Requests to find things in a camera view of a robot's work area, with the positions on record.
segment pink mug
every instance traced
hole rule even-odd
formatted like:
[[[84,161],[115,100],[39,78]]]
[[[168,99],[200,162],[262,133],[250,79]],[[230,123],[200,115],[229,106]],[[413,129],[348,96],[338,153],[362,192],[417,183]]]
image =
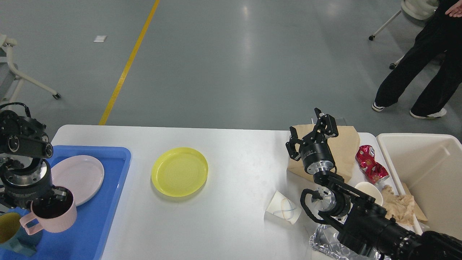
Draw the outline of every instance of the pink mug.
[[[60,210],[65,212],[58,212],[58,216],[52,215],[53,212],[43,211],[41,209],[34,209],[33,202],[30,205],[30,213],[23,216],[19,222],[26,230],[28,235],[33,235],[40,230],[44,229],[51,233],[59,233],[70,228],[77,219],[77,208],[75,206],[75,199],[70,190],[67,190],[67,198],[63,203],[63,208]],[[27,227],[27,223],[32,220],[38,220],[38,224]]]

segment teal mug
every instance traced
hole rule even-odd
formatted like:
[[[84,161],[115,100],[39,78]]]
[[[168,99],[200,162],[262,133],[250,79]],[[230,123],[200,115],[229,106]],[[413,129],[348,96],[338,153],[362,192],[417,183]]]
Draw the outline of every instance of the teal mug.
[[[37,252],[35,246],[40,242],[42,232],[28,235],[19,223],[20,218],[21,215],[16,212],[0,216],[0,248],[33,256]]]

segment yellow plate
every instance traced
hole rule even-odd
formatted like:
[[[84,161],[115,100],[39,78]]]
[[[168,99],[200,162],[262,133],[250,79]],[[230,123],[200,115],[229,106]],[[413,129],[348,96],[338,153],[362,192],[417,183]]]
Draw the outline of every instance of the yellow plate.
[[[208,165],[198,151],[180,147],[169,150],[154,163],[151,180],[156,189],[171,197],[197,191],[207,180]]]

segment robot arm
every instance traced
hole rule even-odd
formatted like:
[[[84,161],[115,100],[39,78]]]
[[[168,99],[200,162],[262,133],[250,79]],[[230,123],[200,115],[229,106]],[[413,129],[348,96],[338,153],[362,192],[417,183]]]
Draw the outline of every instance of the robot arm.
[[[369,256],[376,248],[384,257],[394,260],[460,260],[462,241],[434,231],[422,236],[399,226],[395,219],[386,219],[386,209],[377,205],[375,199],[346,184],[344,179],[330,170],[335,161],[327,139],[338,136],[335,119],[315,109],[318,121],[311,133],[301,140],[291,127],[291,138],[286,143],[289,156],[302,159],[305,172],[313,175],[320,187],[304,189],[300,203],[306,214],[316,223],[328,224],[339,231],[338,240],[354,252]],[[306,205],[306,196],[322,219],[317,219]],[[344,223],[337,219],[347,215]]]
[[[22,105],[26,116],[11,110],[1,110],[8,105]],[[66,193],[57,189],[51,179],[51,167],[46,161],[53,155],[46,126],[30,117],[29,109],[22,103],[0,106],[0,153],[32,158],[28,166],[10,157],[3,158],[0,166],[0,204],[13,209],[30,209],[34,205],[47,207],[56,200],[62,201]]]

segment white sneaker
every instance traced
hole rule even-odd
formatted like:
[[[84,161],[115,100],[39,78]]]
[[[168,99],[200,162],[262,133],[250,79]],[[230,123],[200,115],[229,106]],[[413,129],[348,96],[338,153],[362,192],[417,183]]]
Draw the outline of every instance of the white sneaker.
[[[446,112],[447,112],[446,109],[442,108],[439,112],[430,114],[430,115],[425,116],[425,117],[421,117],[421,116],[416,116],[416,115],[412,114],[412,112],[409,110],[409,114],[411,114],[411,116],[413,116],[415,118],[420,118],[420,119],[437,119],[437,118],[445,116]]]
[[[384,106],[378,106],[375,102],[372,104],[372,109],[377,112],[382,111],[384,108],[385,108]]]

